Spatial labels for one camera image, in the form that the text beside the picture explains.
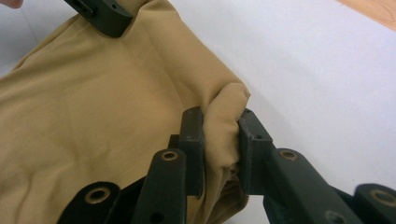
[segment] white table surface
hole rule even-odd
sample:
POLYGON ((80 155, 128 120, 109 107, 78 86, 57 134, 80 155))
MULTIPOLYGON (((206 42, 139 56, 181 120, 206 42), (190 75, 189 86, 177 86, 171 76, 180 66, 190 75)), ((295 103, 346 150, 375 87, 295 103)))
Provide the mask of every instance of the white table surface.
MULTIPOLYGON (((171 2, 246 83, 277 147, 347 193, 396 189, 396 32, 336 1, 171 2)), ((0 75, 74 14, 61 0, 0 7, 0 75)), ((262 197, 226 223, 268 223, 262 197)))

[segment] beige fabric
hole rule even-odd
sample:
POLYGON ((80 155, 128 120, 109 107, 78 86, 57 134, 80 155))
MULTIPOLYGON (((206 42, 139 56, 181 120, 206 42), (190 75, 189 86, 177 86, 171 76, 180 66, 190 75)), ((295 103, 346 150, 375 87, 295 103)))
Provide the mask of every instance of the beige fabric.
POLYGON ((245 206, 235 173, 246 87, 166 1, 120 3, 140 8, 122 38, 76 16, 0 79, 0 223, 56 223, 86 185, 135 182, 194 106, 205 114, 206 183, 189 198, 189 223, 245 206))

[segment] wooden surface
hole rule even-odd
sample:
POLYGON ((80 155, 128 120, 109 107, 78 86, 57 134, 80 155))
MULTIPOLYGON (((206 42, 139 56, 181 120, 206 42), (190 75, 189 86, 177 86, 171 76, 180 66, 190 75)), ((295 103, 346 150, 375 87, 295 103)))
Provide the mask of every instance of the wooden surface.
POLYGON ((396 31, 396 0, 339 0, 396 31))

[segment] crumpled fabric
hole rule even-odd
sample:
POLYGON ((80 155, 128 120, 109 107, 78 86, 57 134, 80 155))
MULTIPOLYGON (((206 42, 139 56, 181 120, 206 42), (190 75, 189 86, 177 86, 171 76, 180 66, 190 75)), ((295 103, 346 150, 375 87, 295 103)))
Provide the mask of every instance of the crumpled fabric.
POLYGON ((56 223, 83 187, 125 188, 200 106, 205 192, 188 223, 243 209, 238 125, 249 93, 165 0, 120 0, 134 15, 121 38, 76 16, 0 79, 1 223, 56 223))

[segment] screw hole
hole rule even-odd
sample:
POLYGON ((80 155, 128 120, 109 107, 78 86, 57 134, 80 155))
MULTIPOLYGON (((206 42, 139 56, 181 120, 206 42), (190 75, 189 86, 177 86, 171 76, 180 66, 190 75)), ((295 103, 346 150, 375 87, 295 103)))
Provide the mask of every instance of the screw hole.
POLYGON ((389 207, 396 207, 396 197, 385 192, 384 190, 380 189, 373 189, 370 192, 372 198, 377 200, 378 202, 389 206, 389 207))
POLYGON ((162 213, 153 213, 149 217, 149 221, 151 223, 161 223, 165 219, 165 215, 162 213))
POLYGON ((177 159, 177 153, 174 151, 167 151, 164 152, 161 157, 164 161, 174 161, 175 159, 177 159))
POLYGON ((85 202, 90 204, 101 203, 110 196, 110 189, 105 187, 100 187, 90 190, 85 195, 85 202))
POLYGON ((289 150, 282 150, 279 152, 279 154, 283 159, 288 161, 295 161, 298 159, 297 154, 289 150))
POLYGON ((326 212, 326 218, 333 224, 345 224, 347 223, 346 220, 344 219, 343 216, 340 214, 333 212, 333 211, 327 211, 326 212))

